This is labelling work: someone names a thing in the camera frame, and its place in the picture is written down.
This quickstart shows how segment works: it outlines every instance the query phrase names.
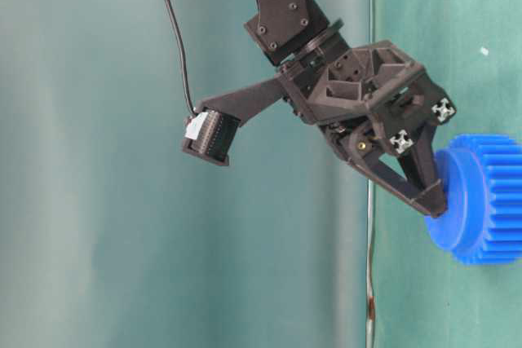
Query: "green wall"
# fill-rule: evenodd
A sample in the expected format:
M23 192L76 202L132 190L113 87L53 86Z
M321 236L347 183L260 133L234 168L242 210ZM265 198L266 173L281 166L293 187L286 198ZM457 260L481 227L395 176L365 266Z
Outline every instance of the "green wall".
M522 141L521 0L375 0L375 24L377 39L423 62L457 104L438 148L470 132ZM376 230L377 347L522 344L519 263L461 266L435 247L421 216L380 190Z
M254 0L175 8L196 99L273 75ZM0 42L1 347L363 346L365 181L283 103L183 155L162 0L0 0Z

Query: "blue gear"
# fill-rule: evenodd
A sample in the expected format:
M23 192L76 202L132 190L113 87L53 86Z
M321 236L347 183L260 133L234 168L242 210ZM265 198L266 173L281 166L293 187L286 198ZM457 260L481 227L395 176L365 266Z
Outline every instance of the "blue gear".
M522 255L522 146L498 134L464 134L436 153L448 211L426 217L433 241L464 264Z

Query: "wire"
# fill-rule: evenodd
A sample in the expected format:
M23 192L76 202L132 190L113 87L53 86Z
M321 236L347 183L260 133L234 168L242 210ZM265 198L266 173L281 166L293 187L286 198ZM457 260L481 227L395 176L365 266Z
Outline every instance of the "wire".
M176 15L174 13L174 8L172 7L172 2L170 0L165 0L166 9L169 12L170 23L172 24L172 29L174 30L174 34L176 36L176 42L178 44L179 50L179 63L181 67L181 74L183 77L183 88L185 94L185 101L187 103L188 112L191 117L195 117L197 114L194 111L194 105L192 104L192 98L190 96L190 88L188 85L188 71L187 71L187 55L185 53L185 46L183 44L183 39L181 38L181 31L179 30L178 20L176 19Z

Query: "black 3d-printed part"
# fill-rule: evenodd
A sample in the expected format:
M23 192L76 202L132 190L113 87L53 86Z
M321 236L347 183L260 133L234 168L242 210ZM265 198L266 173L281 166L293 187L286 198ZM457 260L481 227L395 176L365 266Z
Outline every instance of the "black 3d-printed part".
M238 127L236 118L211 110L197 139L185 139L184 151L216 165L228 165L228 150Z

